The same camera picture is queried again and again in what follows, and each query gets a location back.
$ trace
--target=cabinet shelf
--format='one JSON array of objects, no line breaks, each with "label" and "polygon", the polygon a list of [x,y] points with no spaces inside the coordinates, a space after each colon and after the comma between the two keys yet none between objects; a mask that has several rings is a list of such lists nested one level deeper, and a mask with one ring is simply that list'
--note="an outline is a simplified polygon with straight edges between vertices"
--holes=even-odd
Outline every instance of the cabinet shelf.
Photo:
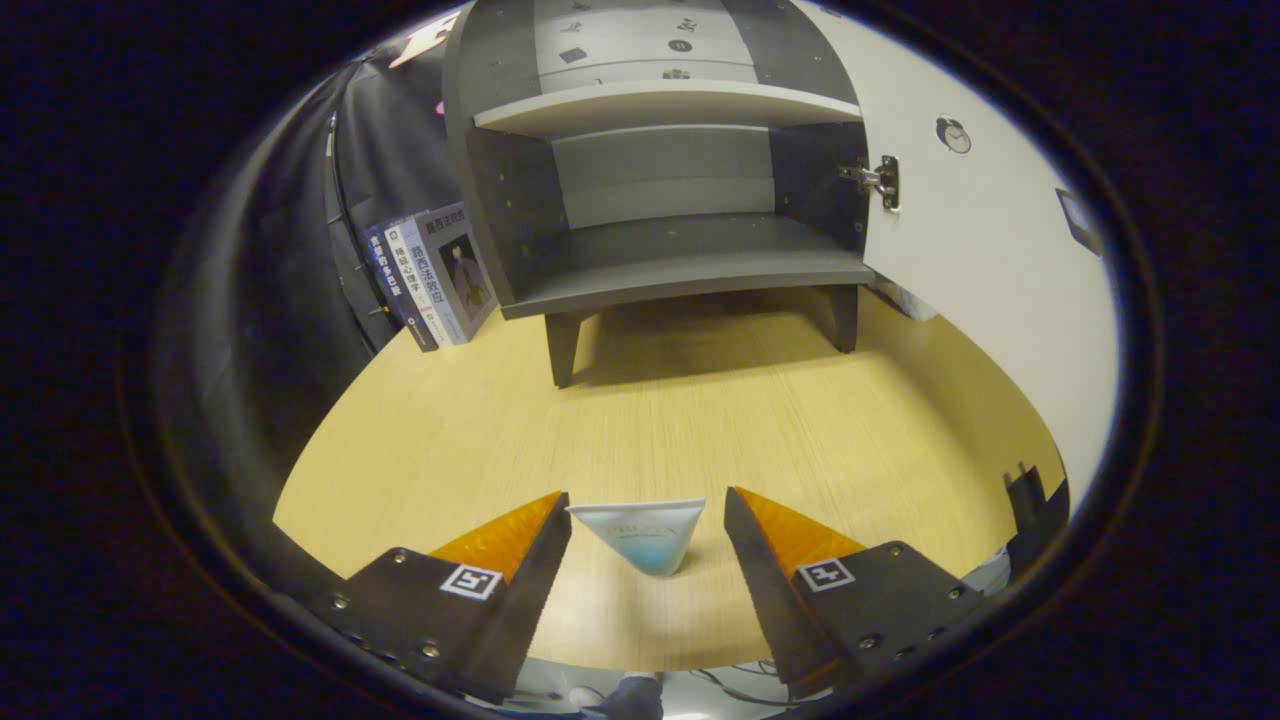
[{"label": "cabinet shelf", "polygon": [[739,213],[612,223],[548,246],[507,318],[595,310],[620,302],[768,287],[874,279],[860,255],[783,215]]},{"label": "cabinet shelf", "polygon": [[475,127],[556,140],[671,124],[781,128],[861,122],[852,102],[751,82],[627,81],[536,95],[476,113]]}]

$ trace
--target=book spine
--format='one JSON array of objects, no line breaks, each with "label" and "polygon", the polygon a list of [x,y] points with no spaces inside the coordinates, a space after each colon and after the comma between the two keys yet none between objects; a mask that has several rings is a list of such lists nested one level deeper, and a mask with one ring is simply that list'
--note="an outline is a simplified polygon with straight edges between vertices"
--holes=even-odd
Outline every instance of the book spine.
[{"label": "book spine", "polygon": [[424,336],[422,316],[417,311],[417,306],[413,304],[412,299],[404,290],[404,278],[401,277],[399,272],[396,269],[396,263],[388,258],[390,254],[385,247],[383,247],[381,233],[372,233],[369,236],[369,251],[372,254],[375,263],[375,273],[380,281],[383,290],[387,291],[387,299],[392,304],[396,314],[399,315],[401,320],[410,329],[410,334],[417,342],[419,348],[422,351],[435,350],[435,343]]},{"label": "book spine", "polygon": [[431,302],[431,296],[425,284],[425,278],[419,277],[419,270],[415,266],[416,261],[412,256],[408,243],[406,242],[406,236],[416,236],[417,229],[413,227],[413,222],[401,223],[398,225],[387,229],[387,245],[392,250],[392,255],[396,264],[399,266],[401,275],[404,278],[404,286],[408,290],[410,296],[417,305],[417,311],[421,314],[422,319],[426,322],[426,327],[431,331],[431,337],[435,338],[435,343],[440,347],[449,347],[454,345],[453,336],[445,329],[444,324],[438,316],[439,309],[438,304]]},{"label": "book spine", "polygon": [[449,305],[449,300],[440,287],[443,282],[440,275],[435,273],[435,263],[431,261],[430,254],[426,251],[426,245],[422,242],[422,234],[419,232],[417,222],[408,222],[402,225],[404,242],[408,245],[410,258],[413,260],[417,268],[417,277],[422,281],[422,286],[431,300],[431,306],[435,307],[435,315],[440,324],[444,325],[445,332],[453,338],[453,345],[463,345],[467,342],[467,336],[463,334],[462,328],[458,327],[458,319],[453,313],[453,307]]}]

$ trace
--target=white tube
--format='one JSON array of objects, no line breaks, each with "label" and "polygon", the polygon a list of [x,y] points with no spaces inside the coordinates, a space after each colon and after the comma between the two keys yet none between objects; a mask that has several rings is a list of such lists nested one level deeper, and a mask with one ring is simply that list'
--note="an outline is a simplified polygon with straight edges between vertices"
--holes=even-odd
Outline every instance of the white tube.
[{"label": "white tube", "polygon": [[573,505],[566,507],[609,547],[646,575],[680,568],[705,497],[676,502]]}]

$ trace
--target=door hinge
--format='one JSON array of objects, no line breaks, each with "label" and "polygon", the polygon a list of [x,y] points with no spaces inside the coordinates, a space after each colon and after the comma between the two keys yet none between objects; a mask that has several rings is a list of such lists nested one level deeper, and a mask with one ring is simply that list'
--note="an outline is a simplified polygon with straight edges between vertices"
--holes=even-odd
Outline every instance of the door hinge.
[{"label": "door hinge", "polygon": [[858,183],[858,192],[868,193],[876,190],[881,193],[886,210],[897,210],[902,193],[899,188],[897,158],[881,155],[881,164],[869,169],[865,158],[858,159],[858,167],[841,165],[840,177]]}]

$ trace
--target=cable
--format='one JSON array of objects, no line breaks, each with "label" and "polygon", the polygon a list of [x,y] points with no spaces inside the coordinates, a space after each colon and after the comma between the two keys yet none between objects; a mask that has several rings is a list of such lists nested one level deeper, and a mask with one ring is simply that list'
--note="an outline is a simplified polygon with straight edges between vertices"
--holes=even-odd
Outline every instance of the cable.
[{"label": "cable", "polygon": [[[746,693],[744,693],[741,691],[735,691],[733,688],[731,688],[731,687],[726,685],[724,683],[719,682],[719,678],[717,678],[716,675],[712,675],[708,670],[690,670],[689,673],[692,674],[692,675],[696,675],[696,676],[699,676],[699,678],[701,678],[704,680],[714,683],[716,685],[719,687],[719,689],[724,694],[727,694],[728,697],[731,697],[733,700],[739,700],[739,701],[742,701],[742,702],[751,702],[751,703],[755,703],[755,705],[768,705],[771,707],[796,707],[799,705],[808,705],[808,703],[812,703],[812,702],[820,702],[820,698],[819,700],[792,700],[792,701],[787,701],[787,702],[780,702],[780,701],[776,701],[776,700],[762,700],[762,698],[758,698],[758,697],[749,696],[749,694],[746,694]],[[790,688],[787,691],[787,694],[790,696]]]},{"label": "cable", "polygon": [[769,671],[764,670],[763,666],[762,666],[760,670],[751,670],[750,667],[742,667],[741,665],[733,665],[732,667],[735,670],[741,670],[744,673],[750,673],[753,675],[765,675],[765,676],[769,676],[769,678],[777,678],[778,676],[777,673],[769,673]]}]

